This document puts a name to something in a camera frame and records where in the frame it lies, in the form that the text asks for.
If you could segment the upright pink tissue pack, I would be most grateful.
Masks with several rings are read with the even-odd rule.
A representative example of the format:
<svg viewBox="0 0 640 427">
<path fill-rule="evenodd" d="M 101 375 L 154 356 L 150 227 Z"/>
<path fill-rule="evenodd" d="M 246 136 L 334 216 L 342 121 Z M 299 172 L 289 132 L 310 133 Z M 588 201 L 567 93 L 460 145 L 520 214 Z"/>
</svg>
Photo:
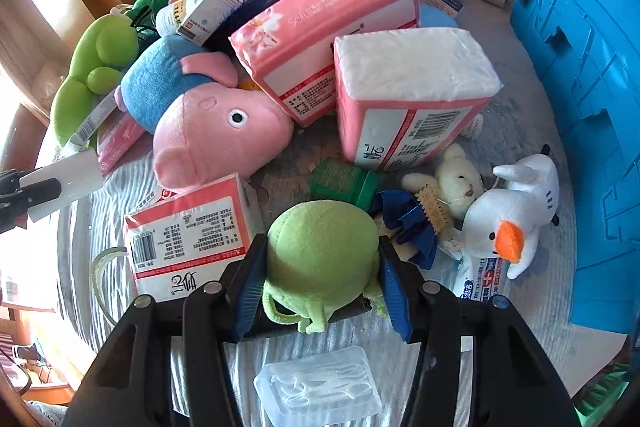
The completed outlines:
<svg viewBox="0 0 640 427">
<path fill-rule="evenodd" d="M 342 155 L 374 171 L 433 159 L 502 88 L 483 48 L 461 28 L 338 37 L 334 63 Z"/>
</svg>

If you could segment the red white tissue pack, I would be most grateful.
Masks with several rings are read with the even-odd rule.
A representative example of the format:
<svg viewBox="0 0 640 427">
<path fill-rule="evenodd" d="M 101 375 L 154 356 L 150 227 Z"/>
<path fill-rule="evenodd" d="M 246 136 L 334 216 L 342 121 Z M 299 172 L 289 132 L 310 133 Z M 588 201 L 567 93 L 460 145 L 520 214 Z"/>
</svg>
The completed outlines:
<svg viewBox="0 0 640 427">
<path fill-rule="evenodd" d="M 256 192 L 235 173 L 188 193 L 159 191 L 124 218 L 137 290 L 158 303 L 220 279 L 263 231 Z"/>
</svg>

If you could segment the green jar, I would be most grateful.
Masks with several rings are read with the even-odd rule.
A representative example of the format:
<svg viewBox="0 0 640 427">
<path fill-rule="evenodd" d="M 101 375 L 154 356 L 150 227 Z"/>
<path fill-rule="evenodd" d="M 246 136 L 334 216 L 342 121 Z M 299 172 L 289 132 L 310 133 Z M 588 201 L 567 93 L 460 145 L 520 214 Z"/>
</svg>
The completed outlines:
<svg viewBox="0 0 640 427">
<path fill-rule="evenodd" d="M 368 211 L 377 189 L 376 172 L 335 158 L 326 158 L 312 173 L 310 198 L 348 202 Z"/>
</svg>

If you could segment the white medicine bottle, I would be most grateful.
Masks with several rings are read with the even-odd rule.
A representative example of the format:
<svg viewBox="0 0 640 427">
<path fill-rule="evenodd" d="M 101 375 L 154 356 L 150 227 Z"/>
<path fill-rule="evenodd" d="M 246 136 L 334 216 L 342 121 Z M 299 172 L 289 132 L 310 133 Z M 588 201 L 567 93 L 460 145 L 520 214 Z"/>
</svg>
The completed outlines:
<svg viewBox="0 0 640 427">
<path fill-rule="evenodd" d="M 155 28 L 161 37 L 175 35 L 186 17 L 186 2 L 177 0 L 160 9 L 155 15 Z"/>
</svg>

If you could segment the large green frog plush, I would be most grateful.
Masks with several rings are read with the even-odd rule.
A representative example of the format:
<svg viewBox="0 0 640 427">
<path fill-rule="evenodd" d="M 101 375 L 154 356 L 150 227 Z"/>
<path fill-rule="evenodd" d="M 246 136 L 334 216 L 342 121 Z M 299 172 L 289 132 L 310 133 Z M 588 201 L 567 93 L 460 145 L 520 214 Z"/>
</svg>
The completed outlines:
<svg viewBox="0 0 640 427">
<path fill-rule="evenodd" d="M 125 15 L 103 15 L 85 30 L 51 106 L 58 144 L 64 146 L 70 141 L 92 112 L 94 102 L 119 85 L 138 54 L 137 31 Z"/>
</svg>

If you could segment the clear plastic case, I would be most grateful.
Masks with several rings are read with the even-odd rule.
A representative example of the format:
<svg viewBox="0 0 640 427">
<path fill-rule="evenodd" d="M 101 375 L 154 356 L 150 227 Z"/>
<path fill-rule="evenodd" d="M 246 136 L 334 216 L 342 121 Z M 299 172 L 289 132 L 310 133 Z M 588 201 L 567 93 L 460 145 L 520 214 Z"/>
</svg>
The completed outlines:
<svg viewBox="0 0 640 427">
<path fill-rule="evenodd" d="M 279 427 L 343 424 L 382 411 L 366 351 L 357 346 L 267 364 L 254 387 Z"/>
</svg>

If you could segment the small white bear plush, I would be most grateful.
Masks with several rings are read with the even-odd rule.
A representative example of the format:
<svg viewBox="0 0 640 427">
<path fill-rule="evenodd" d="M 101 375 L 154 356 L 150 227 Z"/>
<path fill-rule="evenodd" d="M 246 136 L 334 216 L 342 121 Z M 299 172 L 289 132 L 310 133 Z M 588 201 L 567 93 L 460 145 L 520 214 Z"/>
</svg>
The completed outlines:
<svg viewBox="0 0 640 427">
<path fill-rule="evenodd" d="M 401 187 L 418 193 L 429 185 L 454 220 L 463 221 L 473 202 L 485 193 L 482 176 L 458 143 L 451 143 L 440 155 L 433 176 L 412 172 L 401 179 Z"/>
</svg>

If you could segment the white duck plush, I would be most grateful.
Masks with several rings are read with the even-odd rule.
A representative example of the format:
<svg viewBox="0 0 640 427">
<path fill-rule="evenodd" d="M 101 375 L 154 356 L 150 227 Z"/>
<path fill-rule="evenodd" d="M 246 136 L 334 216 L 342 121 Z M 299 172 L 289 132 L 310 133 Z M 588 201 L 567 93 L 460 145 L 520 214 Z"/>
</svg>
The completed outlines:
<svg viewBox="0 0 640 427">
<path fill-rule="evenodd" d="M 485 192 L 465 213 L 462 255 L 500 258 L 509 263 L 506 277 L 515 280 L 532 264 L 540 230 L 559 224 L 558 169 L 544 145 L 540 153 L 498 165 L 492 173 L 503 186 Z"/>
</svg>

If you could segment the alcohol wipes pack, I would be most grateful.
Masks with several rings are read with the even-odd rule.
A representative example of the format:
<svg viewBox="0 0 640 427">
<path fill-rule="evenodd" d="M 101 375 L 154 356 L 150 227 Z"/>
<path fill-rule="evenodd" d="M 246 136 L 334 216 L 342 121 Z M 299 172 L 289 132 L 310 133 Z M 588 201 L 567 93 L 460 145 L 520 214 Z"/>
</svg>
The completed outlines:
<svg viewBox="0 0 640 427">
<path fill-rule="evenodd" d="M 506 272 L 510 262 L 501 258 L 479 258 L 457 253 L 446 253 L 452 267 L 444 275 L 445 286 L 462 299 L 487 301 L 495 295 L 509 292 Z"/>
</svg>

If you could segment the blue plastic crate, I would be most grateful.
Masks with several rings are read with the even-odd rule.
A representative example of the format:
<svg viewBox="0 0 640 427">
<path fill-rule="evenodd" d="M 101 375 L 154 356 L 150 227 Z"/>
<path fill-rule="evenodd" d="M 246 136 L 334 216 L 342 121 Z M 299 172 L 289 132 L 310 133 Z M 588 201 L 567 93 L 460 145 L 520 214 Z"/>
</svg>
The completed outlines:
<svg viewBox="0 0 640 427">
<path fill-rule="evenodd" d="M 576 324 L 639 317 L 639 0 L 513 0 L 511 23 L 551 103 L 572 182 Z"/>
</svg>

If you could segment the large pink tissue pack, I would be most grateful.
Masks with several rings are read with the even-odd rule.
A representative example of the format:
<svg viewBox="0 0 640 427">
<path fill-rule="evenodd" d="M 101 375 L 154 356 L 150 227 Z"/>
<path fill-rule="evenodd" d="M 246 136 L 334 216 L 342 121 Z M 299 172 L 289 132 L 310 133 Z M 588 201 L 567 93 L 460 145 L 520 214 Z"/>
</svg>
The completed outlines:
<svg viewBox="0 0 640 427">
<path fill-rule="evenodd" d="M 296 124 L 334 108 L 337 37 L 416 27 L 418 0 L 280 0 L 230 37 L 257 86 Z"/>
</svg>

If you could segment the small silver box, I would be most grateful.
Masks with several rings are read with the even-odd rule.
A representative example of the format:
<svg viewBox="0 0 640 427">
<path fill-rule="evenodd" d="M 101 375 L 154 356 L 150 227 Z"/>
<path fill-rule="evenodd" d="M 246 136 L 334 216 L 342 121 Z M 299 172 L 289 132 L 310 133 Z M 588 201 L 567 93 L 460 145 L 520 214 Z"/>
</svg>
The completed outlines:
<svg viewBox="0 0 640 427">
<path fill-rule="evenodd" d="M 244 0 L 178 0 L 178 34 L 200 46 Z"/>
</svg>

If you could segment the white long box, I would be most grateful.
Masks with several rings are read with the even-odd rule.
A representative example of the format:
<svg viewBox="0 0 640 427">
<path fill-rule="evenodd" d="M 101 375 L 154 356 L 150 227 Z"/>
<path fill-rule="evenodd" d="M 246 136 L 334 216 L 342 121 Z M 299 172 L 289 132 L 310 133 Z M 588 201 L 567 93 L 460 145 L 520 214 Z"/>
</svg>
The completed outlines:
<svg viewBox="0 0 640 427">
<path fill-rule="evenodd" d="M 103 186 L 98 155 L 87 148 L 22 176 L 27 196 L 27 216 L 38 222 Z"/>
</svg>

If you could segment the pink pig plush head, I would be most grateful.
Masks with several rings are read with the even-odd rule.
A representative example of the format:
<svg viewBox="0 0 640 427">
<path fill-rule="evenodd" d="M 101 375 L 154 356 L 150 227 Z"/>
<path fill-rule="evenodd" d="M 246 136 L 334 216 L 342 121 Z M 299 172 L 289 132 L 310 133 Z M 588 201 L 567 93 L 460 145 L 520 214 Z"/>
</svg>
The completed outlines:
<svg viewBox="0 0 640 427">
<path fill-rule="evenodd" d="M 205 81 L 180 94 L 155 128 L 153 169 L 161 187 L 183 192 L 232 173 L 247 179 L 288 147 L 292 118 L 264 92 L 241 89 L 228 55 L 188 55 L 180 72 Z"/>
</svg>

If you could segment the small green frog plush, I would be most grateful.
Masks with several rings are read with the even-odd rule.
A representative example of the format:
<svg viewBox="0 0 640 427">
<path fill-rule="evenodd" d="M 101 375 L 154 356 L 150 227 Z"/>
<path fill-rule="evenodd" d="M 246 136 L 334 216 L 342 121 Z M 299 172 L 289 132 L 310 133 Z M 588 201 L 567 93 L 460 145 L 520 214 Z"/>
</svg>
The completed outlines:
<svg viewBox="0 0 640 427">
<path fill-rule="evenodd" d="M 359 297 L 388 314 L 378 227 L 364 210 L 331 199 L 301 202 L 273 221 L 267 239 L 262 307 L 271 322 L 322 333 L 334 312 Z"/>
</svg>

